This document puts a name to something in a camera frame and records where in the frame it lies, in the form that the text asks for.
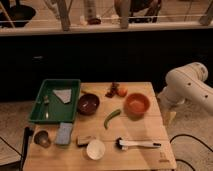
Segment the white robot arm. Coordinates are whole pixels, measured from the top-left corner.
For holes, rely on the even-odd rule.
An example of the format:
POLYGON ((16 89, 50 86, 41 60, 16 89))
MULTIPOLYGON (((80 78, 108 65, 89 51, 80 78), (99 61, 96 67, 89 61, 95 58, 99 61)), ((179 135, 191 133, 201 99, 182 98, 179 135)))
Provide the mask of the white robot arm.
POLYGON ((207 67, 200 62, 174 68, 166 74, 166 86, 157 95, 165 126, 176 116, 174 108, 185 100, 198 104, 213 115, 213 88, 205 84, 207 78, 207 67))

